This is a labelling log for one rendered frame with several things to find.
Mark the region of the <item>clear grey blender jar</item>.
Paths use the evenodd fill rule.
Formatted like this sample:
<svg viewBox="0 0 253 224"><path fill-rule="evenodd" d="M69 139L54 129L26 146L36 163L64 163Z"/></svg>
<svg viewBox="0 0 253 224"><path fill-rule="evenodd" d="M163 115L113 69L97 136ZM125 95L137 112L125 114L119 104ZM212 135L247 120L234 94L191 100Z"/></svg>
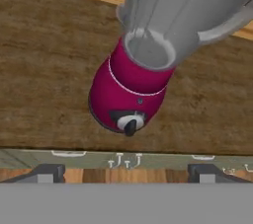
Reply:
<svg viewBox="0 0 253 224"><path fill-rule="evenodd" d="M129 58L161 71L253 21L253 0L126 0L117 15Z"/></svg>

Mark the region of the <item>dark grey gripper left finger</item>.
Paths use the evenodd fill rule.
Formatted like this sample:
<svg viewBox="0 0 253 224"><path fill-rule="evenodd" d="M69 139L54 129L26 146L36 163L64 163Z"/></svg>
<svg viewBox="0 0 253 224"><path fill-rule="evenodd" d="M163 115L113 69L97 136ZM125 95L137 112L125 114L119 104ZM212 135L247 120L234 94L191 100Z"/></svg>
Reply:
<svg viewBox="0 0 253 224"><path fill-rule="evenodd" d="M40 164L29 173L5 180L4 183L64 183L64 174L64 165Z"/></svg>

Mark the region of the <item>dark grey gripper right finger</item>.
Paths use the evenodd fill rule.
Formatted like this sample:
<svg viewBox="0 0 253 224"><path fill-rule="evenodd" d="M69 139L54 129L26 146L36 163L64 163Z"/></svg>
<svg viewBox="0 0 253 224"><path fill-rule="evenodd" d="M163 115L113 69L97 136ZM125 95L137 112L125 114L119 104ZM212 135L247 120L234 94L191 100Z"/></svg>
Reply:
<svg viewBox="0 0 253 224"><path fill-rule="evenodd" d="M195 184L247 183L247 180L228 175L214 164L190 164L188 182Z"/></svg>

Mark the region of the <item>grey-green cabinet front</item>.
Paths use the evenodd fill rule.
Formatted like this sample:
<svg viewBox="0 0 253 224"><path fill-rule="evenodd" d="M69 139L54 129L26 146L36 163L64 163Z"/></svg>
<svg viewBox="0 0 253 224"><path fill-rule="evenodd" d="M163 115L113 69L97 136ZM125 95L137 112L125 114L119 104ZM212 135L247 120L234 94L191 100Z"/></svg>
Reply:
<svg viewBox="0 0 253 224"><path fill-rule="evenodd" d="M61 158L52 156L51 150L0 149L0 168L31 169L38 164L62 164L69 169L107 169L108 161L123 152L91 152L86 151L84 157ZM126 167L125 160L136 153L124 152L120 167ZM189 164L214 164L222 168L245 170L248 164L253 170L253 156L215 156L212 161L198 161L192 155L183 154L148 154L141 153L141 164L136 169L172 169L186 170Z"/></svg>

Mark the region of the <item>magenta blender base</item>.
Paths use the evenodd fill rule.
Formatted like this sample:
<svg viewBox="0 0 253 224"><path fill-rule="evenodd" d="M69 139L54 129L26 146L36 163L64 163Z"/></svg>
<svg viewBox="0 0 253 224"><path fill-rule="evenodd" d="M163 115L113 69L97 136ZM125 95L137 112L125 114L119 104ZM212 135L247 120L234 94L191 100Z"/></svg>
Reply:
<svg viewBox="0 0 253 224"><path fill-rule="evenodd" d="M174 71L137 65L120 38L94 77L88 97L91 114L105 128L133 136L158 112Z"/></svg>

